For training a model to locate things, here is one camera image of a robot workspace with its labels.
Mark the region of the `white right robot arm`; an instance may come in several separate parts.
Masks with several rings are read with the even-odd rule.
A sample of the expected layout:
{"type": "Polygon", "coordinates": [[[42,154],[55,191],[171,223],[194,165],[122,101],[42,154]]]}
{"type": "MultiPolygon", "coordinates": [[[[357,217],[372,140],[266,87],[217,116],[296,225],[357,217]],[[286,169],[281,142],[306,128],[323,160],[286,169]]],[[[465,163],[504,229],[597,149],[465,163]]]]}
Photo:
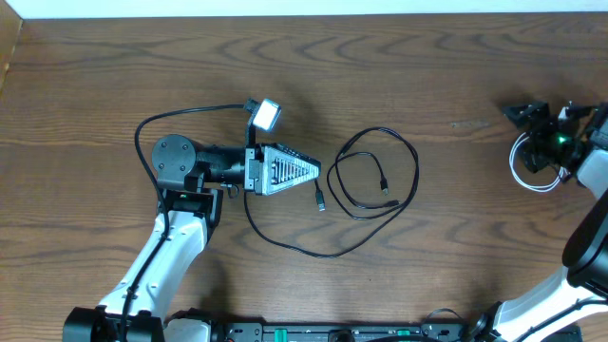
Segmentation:
{"type": "Polygon", "coordinates": [[[607,105],[548,103],[506,106],[502,113],[522,130],[509,159],[556,178],[533,191],[546,193],[571,179],[597,202],[568,239],[561,267],[522,296],[495,303],[464,334],[465,341],[542,341],[580,319],[607,310],[607,105]]]}

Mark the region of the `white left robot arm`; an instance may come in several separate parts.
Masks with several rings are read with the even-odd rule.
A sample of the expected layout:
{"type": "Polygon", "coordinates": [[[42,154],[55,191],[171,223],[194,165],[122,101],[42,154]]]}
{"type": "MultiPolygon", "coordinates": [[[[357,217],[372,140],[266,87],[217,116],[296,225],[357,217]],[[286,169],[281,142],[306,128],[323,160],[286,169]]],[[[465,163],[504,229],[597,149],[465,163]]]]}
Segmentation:
{"type": "Polygon", "coordinates": [[[223,187],[271,196],[319,177],[319,161],[280,143],[204,146],[181,135],[152,152],[161,190],[150,238],[119,284],[94,309],[76,307],[65,341],[220,341],[203,318],[168,319],[170,303],[191,263],[219,225],[223,187]]]}

